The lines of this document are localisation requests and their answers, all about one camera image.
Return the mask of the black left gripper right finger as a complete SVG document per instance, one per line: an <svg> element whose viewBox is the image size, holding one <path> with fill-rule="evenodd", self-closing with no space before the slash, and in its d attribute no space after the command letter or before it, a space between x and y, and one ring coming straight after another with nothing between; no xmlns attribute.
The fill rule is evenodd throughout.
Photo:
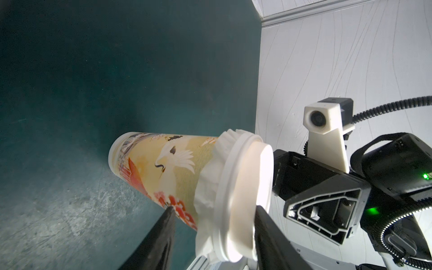
<svg viewBox="0 0 432 270"><path fill-rule="evenodd" d="M266 210L258 205L254 218L255 248L260 270L310 270Z"/></svg>

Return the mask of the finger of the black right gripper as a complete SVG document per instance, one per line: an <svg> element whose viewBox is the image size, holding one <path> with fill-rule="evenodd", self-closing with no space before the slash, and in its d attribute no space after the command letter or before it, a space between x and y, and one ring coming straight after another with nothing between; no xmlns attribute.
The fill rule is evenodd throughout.
<svg viewBox="0 0 432 270"><path fill-rule="evenodd" d="M285 201L285 218L341 245L360 225L371 185L350 174L336 174Z"/></svg>

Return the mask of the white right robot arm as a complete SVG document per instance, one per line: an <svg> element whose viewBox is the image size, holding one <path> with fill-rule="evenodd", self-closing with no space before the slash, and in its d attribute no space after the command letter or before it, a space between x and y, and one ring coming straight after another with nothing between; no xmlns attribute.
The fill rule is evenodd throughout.
<svg viewBox="0 0 432 270"><path fill-rule="evenodd" d="M292 243L265 213L270 192L286 202L288 219L306 226L325 240L340 244L359 225L371 237L384 261L393 257L404 267L429 270L421 260L425 245L413 214L432 206L431 198L397 201L354 174L317 168L280 168L268 173L201 172L194 207L199 216L196 254L212 264L236 263L243 258L261 269L374 270L374 264L355 265Z"/></svg>

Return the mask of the printed milk tea cup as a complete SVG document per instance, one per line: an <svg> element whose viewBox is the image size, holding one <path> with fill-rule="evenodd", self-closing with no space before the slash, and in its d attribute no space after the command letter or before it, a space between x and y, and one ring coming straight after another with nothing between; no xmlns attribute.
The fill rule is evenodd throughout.
<svg viewBox="0 0 432 270"><path fill-rule="evenodd" d="M177 217L196 230L195 191L217 140L208 136L128 132L111 145L109 168L157 205L173 207Z"/></svg>

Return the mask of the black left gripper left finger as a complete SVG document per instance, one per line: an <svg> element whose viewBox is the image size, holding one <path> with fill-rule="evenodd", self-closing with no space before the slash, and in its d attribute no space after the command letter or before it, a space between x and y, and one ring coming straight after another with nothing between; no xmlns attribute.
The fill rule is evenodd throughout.
<svg viewBox="0 0 432 270"><path fill-rule="evenodd" d="M168 270L171 265L175 225L175 210L173 207L167 207L137 249L119 268Z"/></svg>

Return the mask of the white plastic cup lid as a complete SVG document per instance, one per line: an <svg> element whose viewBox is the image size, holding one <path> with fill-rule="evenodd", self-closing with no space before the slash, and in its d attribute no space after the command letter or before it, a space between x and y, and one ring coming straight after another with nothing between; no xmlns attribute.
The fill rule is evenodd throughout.
<svg viewBox="0 0 432 270"><path fill-rule="evenodd" d="M224 163L216 194L212 242L221 262L257 258L255 211L270 209L273 182L273 149L260 136L237 130Z"/></svg>

